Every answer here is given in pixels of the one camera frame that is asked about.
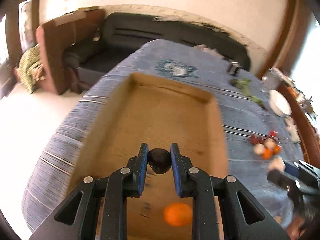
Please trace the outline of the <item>black device on table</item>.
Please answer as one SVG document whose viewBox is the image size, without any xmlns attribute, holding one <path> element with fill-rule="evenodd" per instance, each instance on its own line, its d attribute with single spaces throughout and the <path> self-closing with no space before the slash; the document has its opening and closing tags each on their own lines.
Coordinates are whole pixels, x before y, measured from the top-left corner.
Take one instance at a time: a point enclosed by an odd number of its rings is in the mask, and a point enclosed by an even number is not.
<svg viewBox="0 0 320 240">
<path fill-rule="evenodd" d="M 241 66 L 238 62 L 230 62 L 230 65 L 227 69 L 227 73 L 232 76 L 237 76 Z"/>
</svg>

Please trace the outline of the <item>dark plum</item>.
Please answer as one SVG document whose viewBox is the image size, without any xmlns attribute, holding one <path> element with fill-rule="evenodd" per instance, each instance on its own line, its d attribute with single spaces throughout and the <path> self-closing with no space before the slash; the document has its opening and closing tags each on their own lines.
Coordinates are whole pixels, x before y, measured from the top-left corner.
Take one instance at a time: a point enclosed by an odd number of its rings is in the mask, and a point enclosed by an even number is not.
<svg viewBox="0 0 320 240">
<path fill-rule="evenodd" d="M 172 165 L 171 154 L 166 149 L 151 149 L 148 152 L 148 164 L 155 174 L 165 174 Z"/>
</svg>

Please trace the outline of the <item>white square cake piece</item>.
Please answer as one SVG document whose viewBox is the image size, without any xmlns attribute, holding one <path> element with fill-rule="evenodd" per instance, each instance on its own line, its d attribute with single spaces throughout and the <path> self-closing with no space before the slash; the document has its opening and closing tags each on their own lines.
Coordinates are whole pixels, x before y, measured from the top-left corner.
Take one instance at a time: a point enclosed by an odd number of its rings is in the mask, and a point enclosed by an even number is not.
<svg viewBox="0 0 320 240">
<path fill-rule="evenodd" d="M 267 149 L 273 151 L 277 143 L 273 137 L 267 137 L 266 140 L 264 141 L 264 145 Z"/>
</svg>

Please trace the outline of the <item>large orange mandarin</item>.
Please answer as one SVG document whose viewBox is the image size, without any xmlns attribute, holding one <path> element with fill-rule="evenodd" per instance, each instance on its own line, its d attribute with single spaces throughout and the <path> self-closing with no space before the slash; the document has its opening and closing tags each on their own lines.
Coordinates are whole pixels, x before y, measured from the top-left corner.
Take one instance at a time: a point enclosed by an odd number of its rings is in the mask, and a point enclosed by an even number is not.
<svg viewBox="0 0 320 240">
<path fill-rule="evenodd" d="M 187 226 L 192 222 L 193 210 L 185 203 L 171 203 L 164 208 L 163 219 L 173 227 Z"/>
</svg>

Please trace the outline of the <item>small beige cake piece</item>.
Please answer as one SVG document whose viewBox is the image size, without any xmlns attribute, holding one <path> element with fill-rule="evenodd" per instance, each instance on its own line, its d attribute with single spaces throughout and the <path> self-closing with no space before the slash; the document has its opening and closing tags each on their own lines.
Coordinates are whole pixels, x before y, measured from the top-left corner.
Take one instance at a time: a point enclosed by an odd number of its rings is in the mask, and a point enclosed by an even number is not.
<svg viewBox="0 0 320 240">
<path fill-rule="evenodd" d="M 274 157 L 268 166 L 268 172 L 278 170 L 280 172 L 285 171 L 285 163 L 281 157 Z"/>
</svg>

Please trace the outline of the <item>small orange mandarin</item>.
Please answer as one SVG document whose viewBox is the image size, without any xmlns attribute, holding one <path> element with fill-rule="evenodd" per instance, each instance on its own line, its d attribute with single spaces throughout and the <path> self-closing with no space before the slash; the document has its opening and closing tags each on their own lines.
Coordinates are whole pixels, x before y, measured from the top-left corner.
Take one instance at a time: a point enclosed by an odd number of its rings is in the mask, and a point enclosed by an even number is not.
<svg viewBox="0 0 320 240">
<path fill-rule="evenodd" d="M 263 154 L 261 155 L 263 159 L 271 159 L 273 157 L 273 151 L 269 148 L 265 148 Z"/>
</svg>

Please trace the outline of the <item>green leafy vegetable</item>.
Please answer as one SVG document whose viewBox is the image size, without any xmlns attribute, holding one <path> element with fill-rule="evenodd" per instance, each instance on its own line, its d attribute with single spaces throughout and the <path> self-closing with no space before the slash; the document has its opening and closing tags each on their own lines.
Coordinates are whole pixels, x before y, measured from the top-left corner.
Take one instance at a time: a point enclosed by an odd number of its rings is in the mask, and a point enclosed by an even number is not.
<svg viewBox="0 0 320 240">
<path fill-rule="evenodd" d="M 263 110 L 266 109 L 263 101 L 260 98 L 257 98 L 256 96 L 252 95 L 250 90 L 249 90 L 249 84 L 250 84 L 251 80 L 247 79 L 247 78 L 240 78 L 240 79 L 230 79 L 229 83 L 239 89 L 242 94 L 244 94 L 244 96 L 246 96 L 249 100 L 253 101 L 254 103 L 256 103 L 257 105 L 259 105 Z"/>
</svg>

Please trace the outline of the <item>cardboard box tray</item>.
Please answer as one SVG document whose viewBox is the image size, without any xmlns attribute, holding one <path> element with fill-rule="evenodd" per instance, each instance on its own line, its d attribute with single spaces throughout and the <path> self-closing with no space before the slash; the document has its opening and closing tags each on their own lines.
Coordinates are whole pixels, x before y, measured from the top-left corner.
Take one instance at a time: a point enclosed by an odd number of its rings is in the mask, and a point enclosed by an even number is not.
<svg viewBox="0 0 320 240">
<path fill-rule="evenodd" d="M 68 183 L 71 190 L 86 176 L 103 178 L 124 167 L 142 143 L 180 153 L 215 177 L 228 173 L 228 154 L 217 98 L 184 83 L 133 73 L 116 85 L 91 127 Z M 191 225 L 173 227 L 163 219 L 178 197 L 171 171 L 149 173 L 140 198 L 127 200 L 129 239 L 191 239 Z"/>
</svg>

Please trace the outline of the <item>clear glass cup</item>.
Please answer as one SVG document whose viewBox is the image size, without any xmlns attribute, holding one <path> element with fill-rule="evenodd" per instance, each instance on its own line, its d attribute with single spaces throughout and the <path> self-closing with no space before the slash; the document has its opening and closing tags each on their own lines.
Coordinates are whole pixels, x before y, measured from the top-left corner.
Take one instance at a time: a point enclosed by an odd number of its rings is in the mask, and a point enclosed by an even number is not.
<svg viewBox="0 0 320 240">
<path fill-rule="evenodd" d="M 261 79 L 263 87 L 267 90 L 273 90 L 278 87 L 279 79 L 274 69 L 269 69 Z"/>
</svg>

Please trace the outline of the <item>green patterned cloth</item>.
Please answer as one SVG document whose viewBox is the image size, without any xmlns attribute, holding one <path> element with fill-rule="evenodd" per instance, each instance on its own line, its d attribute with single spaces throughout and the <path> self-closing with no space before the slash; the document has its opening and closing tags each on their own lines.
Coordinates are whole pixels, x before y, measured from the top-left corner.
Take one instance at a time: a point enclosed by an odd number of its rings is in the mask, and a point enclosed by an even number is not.
<svg viewBox="0 0 320 240">
<path fill-rule="evenodd" d="M 19 81 L 29 94 L 37 90 L 37 83 L 45 80 L 44 66 L 40 59 L 40 46 L 28 49 L 21 57 L 17 74 Z"/>
</svg>

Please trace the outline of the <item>red cherry tomato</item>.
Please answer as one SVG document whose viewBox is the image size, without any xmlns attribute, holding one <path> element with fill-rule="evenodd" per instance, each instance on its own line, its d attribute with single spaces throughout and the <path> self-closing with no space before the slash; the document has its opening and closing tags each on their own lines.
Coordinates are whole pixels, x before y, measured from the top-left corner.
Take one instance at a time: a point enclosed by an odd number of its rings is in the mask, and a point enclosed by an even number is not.
<svg viewBox="0 0 320 240">
<path fill-rule="evenodd" d="M 276 132 L 276 131 L 270 131 L 268 135 L 271 136 L 271 137 L 277 138 L 277 137 L 278 137 L 278 132 Z"/>
</svg>

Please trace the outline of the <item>round red jujube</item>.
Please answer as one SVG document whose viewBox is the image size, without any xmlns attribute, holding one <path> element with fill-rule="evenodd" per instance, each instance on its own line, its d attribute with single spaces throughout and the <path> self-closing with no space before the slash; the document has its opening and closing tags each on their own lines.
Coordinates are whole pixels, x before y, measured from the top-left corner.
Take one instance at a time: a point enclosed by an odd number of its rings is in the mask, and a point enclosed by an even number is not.
<svg viewBox="0 0 320 240">
<path fill-rule="evenodd" d="M 262 136 L 256 136 L 255 134 L 251 134 L 249 138 L 252 145 L 264 143 L 264 138 Z"/>
</svg>

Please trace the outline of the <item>white work glove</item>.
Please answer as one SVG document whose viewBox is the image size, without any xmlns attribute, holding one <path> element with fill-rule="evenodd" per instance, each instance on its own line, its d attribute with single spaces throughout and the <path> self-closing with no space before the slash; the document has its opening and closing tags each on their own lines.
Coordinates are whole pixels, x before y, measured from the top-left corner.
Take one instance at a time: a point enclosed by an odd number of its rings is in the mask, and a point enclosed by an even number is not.
<svg viewBox="0 0 320 240">
<path fill-rule="evenodd" d="M 300 137 L 298 134 L 297 126 L 291 117 L 285 118 L 286 129 L 290 133 L 291 140 L 293 143 L 300 143 Z"/>
</svg>

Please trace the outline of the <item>round beige cake piece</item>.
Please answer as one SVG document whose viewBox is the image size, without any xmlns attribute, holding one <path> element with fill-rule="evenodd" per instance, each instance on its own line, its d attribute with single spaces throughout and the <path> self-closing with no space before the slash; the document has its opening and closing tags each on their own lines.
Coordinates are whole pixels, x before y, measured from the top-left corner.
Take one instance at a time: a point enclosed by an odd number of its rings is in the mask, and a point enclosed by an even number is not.
<svg viewBox="0 0 320 240">
<path fill-rule="evenodd" d="M 253 152 L 256 155 L 263 155 L 265 153 L 266 147 L 264 144 L 257 143 L 253 146 Z"/>
</svg>

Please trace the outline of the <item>blue plaid tablecloth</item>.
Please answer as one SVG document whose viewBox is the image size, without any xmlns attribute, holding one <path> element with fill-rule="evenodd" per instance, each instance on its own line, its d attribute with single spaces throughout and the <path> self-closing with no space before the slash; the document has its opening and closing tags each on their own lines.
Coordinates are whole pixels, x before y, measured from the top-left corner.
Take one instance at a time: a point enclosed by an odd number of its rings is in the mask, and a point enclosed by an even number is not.
<svg viewBox="0 0 320 240">
<path fill-rule="evenodd" d="M 229 84 L 227 68 L 208 53 L 154 40 L 102 76 L 56 129 L 36 164 L 22 204 L 29 229 L 85 176 L 108 176 L 143 142 L 159 148 L 175 142 L 208 173 L 236 176 L 288 226 L 293 206 L 284 190 L 267 181 L 268 161 L 254 154 L 248 138 L 278 132 L 280 156 L 289 162 L 301 159 L 302 150 L 270 108 L 260 81 L 239 72 L 263 106 Z"/>
</svg>

